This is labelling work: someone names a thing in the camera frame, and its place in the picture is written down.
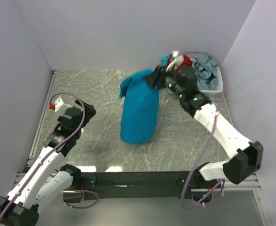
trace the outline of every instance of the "blue cloth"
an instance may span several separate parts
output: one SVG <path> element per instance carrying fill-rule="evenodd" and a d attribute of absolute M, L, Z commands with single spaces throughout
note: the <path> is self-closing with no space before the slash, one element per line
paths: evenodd
<path fill-rule="evenodd" d="M 168 58 L 170 57 L 170 55 L 165 55 L 163 58 L 162 58 L 162 61 L 161 61 L 161 66 L 165 66 L 167 64 L 167 61 L 168 61 Z"/>
<path fill-rule="evenodd" d="M 195 57 L 192 68 L 195 69 L 195 74 L 198 76 L 198 89 L 216 90 L 219 82 L 217 66 L 218 62 L 206 54 L 198 54 Z"/>
<path fill-rule="evenodd" d="M 119 98 L 125 96 L 120 138 L 128 144 L 141 144 L 153 138 L 157 126 L 159 90 L 150 88 L 144 77 L 154 70 L 145 69 L 126 78 Z"/>

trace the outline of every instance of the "white wall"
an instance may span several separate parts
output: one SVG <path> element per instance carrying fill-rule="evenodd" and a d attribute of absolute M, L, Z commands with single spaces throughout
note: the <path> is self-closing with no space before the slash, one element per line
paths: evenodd
<path fill-rule="evenodd" d="M 235 125 L 265 148 L 260 185 L 276 226 L 276 0 L 257 0 L 223 64 Z"/>
<path fill-rule="evenodd" d="M 11 0 L 0 0 L 0 195 L 25 166 L 51 70 Z"/>
<path fill-rule="evenodd" d="M 223 61 L 255 0 L 15 0 L 52 69 L 153 67 L 177 48 Z"/>

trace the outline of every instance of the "laundry basket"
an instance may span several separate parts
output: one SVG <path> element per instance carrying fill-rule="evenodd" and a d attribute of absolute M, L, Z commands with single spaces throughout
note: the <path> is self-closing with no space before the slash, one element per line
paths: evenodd
<path fill-rule="evenodd" d="M 215 90 L 201 90 L 202 93 L 205 93 L 207 96 L 212 96 L 215 93 L 221 93 L 223 91 L 223 79 L 222 74 L 219 66 L 217 66 L 217 75 L 218 75 L 218 85 L 216 86 Z"/>

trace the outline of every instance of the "gray marble table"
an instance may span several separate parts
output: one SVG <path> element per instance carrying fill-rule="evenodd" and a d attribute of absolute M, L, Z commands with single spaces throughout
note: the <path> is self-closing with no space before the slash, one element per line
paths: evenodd
<path fill-rule="evenodd" d="M 176 171 L 190 170 L 209 132 L 182 110 L 177 97 L 166 90 L 160 94 L 157 129 L 153 140 L 143 145 L 128 145 L 120 140 L 123 99 L 119 99 L 121 81 L 131 70 L 57 71 L 51 95 L 60 91 L 75 93 L 95 106 L 97 114 L 82 129 L 81 138 L 57 169 L 69 163 L 83 171 Z M 212 97 L 218 102 L 220 94 Z M 63 96 L 65 101 L 72 98 Z M 220 112 L 230 116 L 225 101 Z M 47 136 L 57 124 L 53 111 L 46 109 L 34 157 L 40 154 Z M 200 164 L 227 159 L 222 146 L 213 140 Z"/>

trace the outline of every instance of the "black metal bar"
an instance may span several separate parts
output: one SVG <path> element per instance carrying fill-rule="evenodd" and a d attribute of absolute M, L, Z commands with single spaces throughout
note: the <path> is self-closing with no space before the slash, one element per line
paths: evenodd
<path fill-rule="evenodd" d="M 180 197 L 189 171 L 167 172 L 93 172 L 81 173 L 85 190 L 93 190 L 99 198 Z M 214 186 L 217 181 L 208 181 Z M 191 189 L 204 189 L 207 184 L 191 181 L 185 198 L 191 199 Z M 94 200 L 85 193 L 84 200 Z"/>

